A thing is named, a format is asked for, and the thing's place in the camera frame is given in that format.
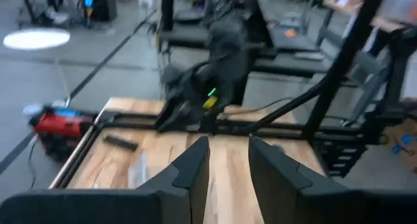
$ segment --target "black metal frame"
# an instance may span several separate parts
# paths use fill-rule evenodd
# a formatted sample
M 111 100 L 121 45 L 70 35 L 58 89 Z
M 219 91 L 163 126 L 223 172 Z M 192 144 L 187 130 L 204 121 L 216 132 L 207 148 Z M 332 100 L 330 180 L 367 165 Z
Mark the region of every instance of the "black metal frame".
M 366 145 L 380 144 L 381 132 L 384 126 L 380 125 L 375 127 L 375 123 L 372 126 L 372 122 L 366 122 L 360 128 L 320 127 L 320 124 L 341 85 L 343 77 L 351 67 L 356 52 L 365 44 L 371 32 L 369 24 L 381 2 L 382 0 L 365 0 L 351 33 L 346 38 L 337 59 L 322 81 L 298 98 L 295 98 L 293 101 L 273 111 L 257 122 L 217 120 L 215 133 L 305 140 L 312 146 L 327 175 L 345 176 L 366 150 Z M 384 100 L 377 106 L 377 110 L 375 111 L 380 111 L 381 108 L 386 107 L 388 102 L 389 104 L 398 103 L 399 90 L 401 90 L 405 67 L 397 67 L 396 70 L 392 69 L 392 71 L 395 75 L 390 76 Z M 319 99 L 306 124 L 272 123 L 279 117 L 316 96 L 319 96 Z M 91 133 L 87 136 L 85 143 L 80 146 L 81 148 L 79 150 L 74 152 L 74 159 L 64 168 L 62 175 L 55 183 L 55 187 L 65 188 L 68 185 L 89 149 L 100 135 L 101 130 L 104 128 L 156 130 L 154 123 L 157 118 L 158 116 L 156 115 L 112 111 L 103 112 L 98 122 L 93 126 Z M 364 125 L 371 125 L 372 129 L 369 130 Z M 178 131 L 213 133 L 189 128 L 178 129 Z M 344 156 L 350 157 L 350 159 L 345 160 L 342 158 Z

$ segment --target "wooden tabletop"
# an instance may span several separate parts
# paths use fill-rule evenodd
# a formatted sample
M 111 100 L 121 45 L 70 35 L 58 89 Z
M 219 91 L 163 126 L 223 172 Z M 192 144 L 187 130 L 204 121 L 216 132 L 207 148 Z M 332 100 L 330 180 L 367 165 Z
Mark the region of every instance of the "wooden tabletop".
M 324 0 L 323 5 L 348 16 L 354 16 L 358 11 L 357 7 L 350 5 L 340 5 L 335 0 Z M 374 17 L 371 24 L 389 33 L 396 29 L 404 28 L 404 25 L 401 25 L 400 23 L 386 20 L 380 17 Z
M 159 101 L 112 98 L 104 109 L 157 114 L 163 104 Z M 265 112 L 256 112 L 236 115 L 235 119 L 257 120 L 265 114 Z M 289 113 L 282 116 L 278 122 L 294 122 L 294 119 Z M 109 133 L 139 142 L 138 149 L 131 152 L 104 143 L 102 138 Z M 149 130 L 103 130 L 73 176 L 68 188 L 127 189 L 128 168 L 142 153 L 147 154 L 146 163 L 150 178 L 169 165 L 199 137 L 200 135 L 178 132 L 157 134 Z M 282 139 L 264 140 L 271 145 L 282 146 L 288 156 L 324 174 L 313 149 L 307 142 Z M 209 136 L 209 142 L 210 179 L 205 223 L 263 223 L 250 177 L 248 138 L 217 135 Z

